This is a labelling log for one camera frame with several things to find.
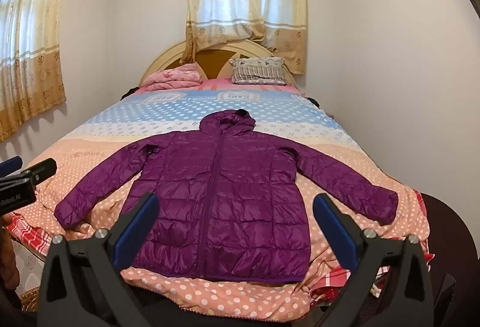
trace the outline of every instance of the wicker basket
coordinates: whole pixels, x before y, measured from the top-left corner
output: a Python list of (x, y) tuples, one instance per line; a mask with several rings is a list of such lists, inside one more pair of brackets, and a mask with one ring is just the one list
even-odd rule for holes
[(40, 288), (33, 288), (28, 292), (20, 295), (22, 301), (22, 311), (35, 312), (38, 307), (38, 290)]

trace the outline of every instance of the polka dot bedsheet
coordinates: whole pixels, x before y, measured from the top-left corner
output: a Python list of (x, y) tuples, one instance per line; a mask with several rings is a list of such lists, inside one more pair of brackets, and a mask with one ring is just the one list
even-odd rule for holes
[[(135, 177), (102, 202), (85, 223), (65, 231), (53, 216), (58, 202), (94, 166), (119, 148), (154, 134), (197, 129), (209, 113), (246, 109), (256, 119), (255, 130), (289, 138), (330, 155), (363, 174), (374, 185), (398, 193), (394, 222), (380, 226), (333, 199), (338, 208), (361, 228), (372, 228), (387, 238), (417, 234), (428, 253), (429, 225), (421, 195), (385, 175), (342, 128), (291, 87), (240, 87), (166, 90), (131, 95), (82, 124), (47, 149), (34, 162), (57, 161), (57, 174), (39, 185), (37, 202), (16, 212), (11, 233), (24, 244), (46, 255), (50, 239), (57, 233), (82, 239), (99, 228), (110, 228), (118, 218)], [(297, 175), (297, 186), (305, 201), (311, 239), (310, 268), (298, 284), (266, 285), (255, 282), (209, 282), (199, 278), (170, 278), (130, 267), (122, 271), (126, 282), (160, 293), (180, 307), (201, 314), (258, 320), (292, 321), (325, 297), (325, 288), (342, 287), (350, 273), (342, 269), (316, 223), (312, 202), (322, 190)]]

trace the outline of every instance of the jacket hood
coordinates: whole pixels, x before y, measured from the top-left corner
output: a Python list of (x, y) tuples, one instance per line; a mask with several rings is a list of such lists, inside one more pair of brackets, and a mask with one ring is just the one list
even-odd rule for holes
[(243, 134), (254, 127), (255, 119), (244, 109), (215, 112), (200, 121), (200, 130), (207, 134)]

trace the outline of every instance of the pink blanket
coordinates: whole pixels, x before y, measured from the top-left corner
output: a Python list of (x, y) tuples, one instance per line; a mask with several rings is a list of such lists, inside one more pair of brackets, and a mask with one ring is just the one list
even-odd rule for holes
[(196, 63), (184, 64), (171, 70), (157, 71), (147, 76), (136, 94), (155, 90), (183, 89), (200, 86), (202, 75)]

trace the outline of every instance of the jacket zipper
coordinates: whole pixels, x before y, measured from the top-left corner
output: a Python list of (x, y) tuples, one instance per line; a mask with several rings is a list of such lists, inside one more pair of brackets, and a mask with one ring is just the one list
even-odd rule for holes
[(211, 216), (212, 210), (212, 192), (215, 190), (214, 186), (217, 184), (217, 173), (218, 167), (220, 166), (221, 161), (221, 154), (222, 154), (222, 145), (223, 145), (224, 135), (221, 134), (218, 138), (217, 144), (217, 151), (215, 152), (215, 156), (213, 158), (214, 164), (212, 169), (212, 174), (210, 175), (210, 179), (208, 180), (207, 190), (205, 192), (205, 207), (203, 209), (203, 218), (202, 218), (202, 231), (200, 233), (200, 250), (198, 256), (198, 264), (200, 266), (200, 278), (206, 278), (206, 269), (207, 269), (207, 261), (205, 257), (205, 249), (207, 243), (207, 233), (208, 233), (208, 219)]

